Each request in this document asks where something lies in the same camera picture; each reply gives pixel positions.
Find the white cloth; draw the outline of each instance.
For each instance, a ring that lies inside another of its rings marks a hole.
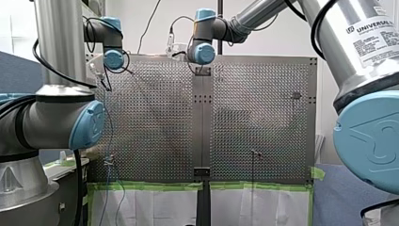
[[[212,225],[309,226],[310,192],[212,190]]]
[[[176,226],[196,224],[197,191],[126,190],[118,214],[119,226]],[[91,225],[99,225],[105,191],[94,191]],[[123,191],[108,191],[102,226],[116,225],[116,213]]]

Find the robotic arm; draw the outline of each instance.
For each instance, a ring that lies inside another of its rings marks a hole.
[[[43,65],[44,84],[35,95],[0,94],[0,218],[4,225],[57,225],[58,185],[48,182],[39,150],[78,153],[93,146],[103,133],[104,105],[95,100],[91,89],[96,86],[87,81],[84,40],[104,45],[105,67],[117,70],[123,65],[119,20],[89,18],[92,22],[82,25],[79,0],[34,2],[40,55],[36,54],[38,43],[34,54]],[[75,225],[80,220],[82,205],[78,206]]]
[[[334,144],[361,180],[399,194],[399,33],[376,0],[298,0],[340,91]],[[197,11],[187,58],[200,65],[215,58],[213,39],[244,42],[257,26],[287,7],[257,0],[229,21],[211,9]]]

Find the green tape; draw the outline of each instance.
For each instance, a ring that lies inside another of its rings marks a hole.
[[[76,165],[76,162],[75,162],[74,159],[64,161],[61,164],[59,164],[59,163],[57,163],[57,161],[55,161],[55,162],[47,163],[46,165],[44,165],[44,167],[48,168],[48,167],[52,167],[54,165],[57,165],[57,166],[60,166],[60,167],[73,167],[73,166]]]
[[[314,189],[313,186],[311,187],[311,190],[309,192],[309,214],[308,214],[308,225],[312,226],[313,225],[313,194],[314,194]]]
[[[295,191],[295,192],[308,192],[311,186],[287,186],[272,183],[255,183],[250,182],[211,182],[212,190],[231,190],[231,189],[244,189],[244,188],[255,188],[262,190],[283,190],[283,191]]]
[[[176,184],[159,184],[159,183],[146,183],[146,182],[128,182],[123,181],[123,187],[126,190],[147,190],[147,191],[191,191],[202,190],[202,183],[176,183]],[[90,190],[123,190],[120,183],[89,183],[88,189]]]
[[[316,167],[311,168],[311,178],[323,181],[326,176],[326,173],[322,169],[318,169]]]

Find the metal bracket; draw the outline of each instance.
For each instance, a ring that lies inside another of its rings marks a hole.
[[[196,67],[196,76],[211,76],[211,72],[210,67]]]
[[[210,168],[194,168],[194,176],[210,176]]]

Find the gray panel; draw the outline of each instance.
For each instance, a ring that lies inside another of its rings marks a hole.
[[[305,57],[256,56],[224,56],[215,63],[212,180],[308,182],[316,64]]]
[[[202,76],[166,57],[132,56],[132,62],[133,75],[110,74],[113,93],[98,92],[114,122],[110,152],[122,180],[193,181],[194,167],[210,167],[214,181],[250,181],[254,172],[257,181],[309,182],[314,58],[223,56]],[[108,123],[90,181],[106,178],[109,139]],[[252,151],[262,157],[252,159]]]
[[[133,56],[130,70],[133,75],[109,74],[114,91],[105,98],[115,131],[110,152],[116,156],[120,179],[192,181],[193,88],[187,64]],[[102,158],[110,139],[107,126],[99,144]],[[89,178],[105,180],[101,160],[92,164]]]

